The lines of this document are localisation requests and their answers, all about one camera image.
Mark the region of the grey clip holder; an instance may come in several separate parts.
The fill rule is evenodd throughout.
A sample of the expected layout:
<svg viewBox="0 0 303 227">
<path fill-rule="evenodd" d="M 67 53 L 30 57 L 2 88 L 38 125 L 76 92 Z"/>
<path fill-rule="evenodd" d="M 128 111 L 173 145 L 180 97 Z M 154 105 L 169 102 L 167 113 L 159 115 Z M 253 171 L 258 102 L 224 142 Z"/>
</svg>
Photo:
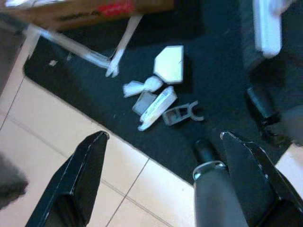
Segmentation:
<svg viewBox="0 0 303 227">
<path fill-rule="evenodd" d="M 193 108 L 198 105 L 198 101 L 187 103 L 166 110 L 163 114 L 163 120 L 167 126 L 172 126 L 186 119 L 191 119 L 196 122 L 201 122 L 205 118 L 203 116 L 197 116 L 193 112 Z"/>
</svg>

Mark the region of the small white box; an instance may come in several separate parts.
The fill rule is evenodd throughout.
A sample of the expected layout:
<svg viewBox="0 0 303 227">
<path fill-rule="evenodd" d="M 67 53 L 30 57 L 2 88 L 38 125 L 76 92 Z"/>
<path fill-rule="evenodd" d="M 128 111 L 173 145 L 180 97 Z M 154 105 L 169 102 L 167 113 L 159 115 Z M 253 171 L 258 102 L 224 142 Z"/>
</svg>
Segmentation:
<svg viewBox="0 0 303 227">
<path fill-rule="evenodd" d="M 183 82 L 184 46 L 166 46 L 154 59 L 153 73 L 167 84 Z"/>
</svg>

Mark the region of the beige paper tape strip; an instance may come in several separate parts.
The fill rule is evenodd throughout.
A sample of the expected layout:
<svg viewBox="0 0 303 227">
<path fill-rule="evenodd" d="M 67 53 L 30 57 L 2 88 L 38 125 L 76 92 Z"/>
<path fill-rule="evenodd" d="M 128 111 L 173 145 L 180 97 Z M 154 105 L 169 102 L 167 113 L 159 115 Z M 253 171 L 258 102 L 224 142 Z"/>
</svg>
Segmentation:
<svg viewBox="0 0 303 227">
<path fill-rule="evenodd" d="M 37 26 L 32 26 L 32 28 L 36 29 L 38 34 L 43 38 L 61 46 L 62 48 L 68 50 L 69 52 L 80 56 L 86 61 L 93 63 L 94 65 L 106 69 L 106 77 L 116 77 L 119 74 L 119 63 L 120 60 L 127 48 L 128 43 L 130 42 L 137 26 L 139 25 L 143 15 L 137 14 L 131 16 L 128 20 L 127 27 L 125 32 L 117 45 L 113 56 L 106 57 L 90 48 L 74 41 L 67 36 L 60 34 L 55 31 L 45 30 L 43 28 L 39 28 Z"/>
</svg>

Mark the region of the long white printed box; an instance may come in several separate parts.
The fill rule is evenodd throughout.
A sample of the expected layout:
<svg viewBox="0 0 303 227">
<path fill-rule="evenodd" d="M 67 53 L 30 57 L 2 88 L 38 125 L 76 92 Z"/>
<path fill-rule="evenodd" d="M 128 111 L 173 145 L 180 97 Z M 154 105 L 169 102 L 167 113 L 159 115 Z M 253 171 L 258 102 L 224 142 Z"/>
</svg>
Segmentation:
<svg viewBox="0 0 303 227">
<path fill-rule="evenodd" d="M 176 100 L 174 87 L 165 88 L 140 117 L 142 124 L 138 126 L 138 130 L 148 129 Z"/>
</svg>

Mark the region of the open cardboard box red print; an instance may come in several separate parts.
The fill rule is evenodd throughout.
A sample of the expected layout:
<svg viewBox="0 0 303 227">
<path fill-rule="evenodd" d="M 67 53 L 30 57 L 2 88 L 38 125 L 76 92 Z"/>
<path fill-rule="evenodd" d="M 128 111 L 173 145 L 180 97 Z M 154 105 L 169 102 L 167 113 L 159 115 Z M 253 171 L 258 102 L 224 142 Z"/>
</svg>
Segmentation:
<svg viewBox="0 0 303 227">
<path fill-rule="evenodd" d="M 170 11 L 174 7 L 175 0 L 0 0 L 0 13 L 55 31 Z"/>
</svg>

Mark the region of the crumpled white plastic bag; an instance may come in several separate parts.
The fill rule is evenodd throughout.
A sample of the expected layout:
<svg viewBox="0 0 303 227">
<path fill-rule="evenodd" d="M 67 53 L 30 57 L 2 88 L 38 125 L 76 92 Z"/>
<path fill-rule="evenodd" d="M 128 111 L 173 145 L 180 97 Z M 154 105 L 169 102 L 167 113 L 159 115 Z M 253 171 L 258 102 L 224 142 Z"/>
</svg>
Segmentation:
<svg viewBox="0 0 303 227">
<path fill-rule="evenodd" d="M 123 85 L 124 98 L 138 95 L 143 91 L 155 92 L 162 87 L 162 85 L 162 80 L 156 76 L 147 78 L 144 83 L 133 80 L 130 83 Z"/>
</svg>

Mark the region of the black floor mat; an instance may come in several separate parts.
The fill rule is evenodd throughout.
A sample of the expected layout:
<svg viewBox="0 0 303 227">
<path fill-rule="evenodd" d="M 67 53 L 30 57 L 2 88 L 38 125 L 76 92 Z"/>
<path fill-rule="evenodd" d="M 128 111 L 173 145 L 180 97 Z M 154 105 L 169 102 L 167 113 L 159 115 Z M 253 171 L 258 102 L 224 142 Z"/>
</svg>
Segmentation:
<svg viewBox="0 0 303 227">
<path fill-rule="evenodd" d="M 245 93 L 262 85 L 279 111 L 303 105 L 303 0 L 282 16 L 283 47 L 268 60 L 247 40 L 250 6 L 240 0 L 178 0 L 174 11 L 145 15 L 115 78 L 45 38 L 39 39 L 24 73 L 189 183 L 196 166 L 193 143 L 210 138 L 220 147 L 222 130 L 252 140 L 277 163 L 290 143 L 275 146 L 261 137 Z M 132 110 L 137 99 L 124 98 L 122 86 L 150 77 L 154 58 L 168 45 L 182 45 L 185 55 L 184 80 L 174 86 L 175 105 L 198 101 L 205 121 L 167 126 L 158 119 L 139 131 L 139 116 Z"/>
</svg>

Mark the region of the dark grey refrigerator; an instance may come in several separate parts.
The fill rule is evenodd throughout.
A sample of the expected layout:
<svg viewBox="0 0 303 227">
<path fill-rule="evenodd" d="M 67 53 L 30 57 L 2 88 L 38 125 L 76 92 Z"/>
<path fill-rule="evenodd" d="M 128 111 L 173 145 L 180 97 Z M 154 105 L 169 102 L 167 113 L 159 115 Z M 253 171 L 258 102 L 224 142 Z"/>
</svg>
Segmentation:
<svg viewBox="0 0 303 227">
<path fill-rule="evenodd" d="M 39 28 L 0 12 L 0 96 L 27 37 Z"/>
</svg>

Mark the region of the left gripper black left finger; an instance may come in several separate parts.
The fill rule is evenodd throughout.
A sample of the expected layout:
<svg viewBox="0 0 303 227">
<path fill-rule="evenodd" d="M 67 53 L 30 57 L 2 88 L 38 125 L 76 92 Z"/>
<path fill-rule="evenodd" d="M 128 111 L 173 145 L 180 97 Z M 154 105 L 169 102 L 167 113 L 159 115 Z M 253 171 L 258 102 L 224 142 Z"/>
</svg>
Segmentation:
<svg viewBox="0 0 303 227">
<path fill-rule="evenodd" d="M 109 134 L 87 136 L 54 173 L 25 227 L 86 227 L 90 222 Z"/>
</svg>

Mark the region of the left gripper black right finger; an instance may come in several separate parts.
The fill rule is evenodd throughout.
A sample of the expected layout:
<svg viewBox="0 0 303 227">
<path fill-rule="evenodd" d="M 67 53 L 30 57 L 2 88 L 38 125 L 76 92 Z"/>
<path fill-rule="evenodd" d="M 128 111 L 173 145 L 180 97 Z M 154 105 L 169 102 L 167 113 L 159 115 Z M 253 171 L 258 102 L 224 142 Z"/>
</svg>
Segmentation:
<svg viewBox="0 0 303 227">
<path fill-rule="evenodd" d="M 233 187 L 249 227 L 303 227 L 303 199 L 256 143 L 221 133 Z"/>
</svg>

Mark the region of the white broom grey bristles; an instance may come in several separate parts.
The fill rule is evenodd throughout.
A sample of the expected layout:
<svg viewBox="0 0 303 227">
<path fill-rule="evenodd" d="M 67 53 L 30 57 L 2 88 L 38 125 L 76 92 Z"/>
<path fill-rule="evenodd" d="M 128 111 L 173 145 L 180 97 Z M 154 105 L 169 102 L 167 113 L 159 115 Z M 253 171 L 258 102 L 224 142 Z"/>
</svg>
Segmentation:
<svg viewBox="0 0 303 227">
<path fill-rule="evenodd" d="M 244 68 L 277 56 L 282 48 L 282 0 L 239 0 Z"/>
</svg>

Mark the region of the grey right robot leg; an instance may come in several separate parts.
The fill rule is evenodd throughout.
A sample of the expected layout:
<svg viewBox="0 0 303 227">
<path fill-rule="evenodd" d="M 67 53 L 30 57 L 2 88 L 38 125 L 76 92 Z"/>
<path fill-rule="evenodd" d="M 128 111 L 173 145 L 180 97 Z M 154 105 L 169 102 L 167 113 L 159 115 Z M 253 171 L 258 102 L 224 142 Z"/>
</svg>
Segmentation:
<svg viewBox="0 0 303 227">
<path fill-rule="evenodd" d="M 246 99 L 261 137 L 280 146 L 290 141 L 303 147 L 303 105 L 279 112 L 270 94 L 262 87 L 249 87 Z"/>
</svg>

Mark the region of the small grey bracket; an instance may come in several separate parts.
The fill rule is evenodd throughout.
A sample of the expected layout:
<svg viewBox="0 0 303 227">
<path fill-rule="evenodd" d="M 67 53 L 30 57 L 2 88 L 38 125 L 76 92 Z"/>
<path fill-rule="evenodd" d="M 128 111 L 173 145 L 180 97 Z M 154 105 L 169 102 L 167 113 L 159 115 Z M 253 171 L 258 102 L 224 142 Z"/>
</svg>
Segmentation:
<svg viewBox="0 0 303 227">
<path fill-rule="evenodd" d="M 149 91 L 143 91 L 134 106 L 132 107 L 132 110 L 141 116 L 147 108 L 153 103 L 153 101 L 156 99 L 157 95 L 149 92 Z"/>
</svg>

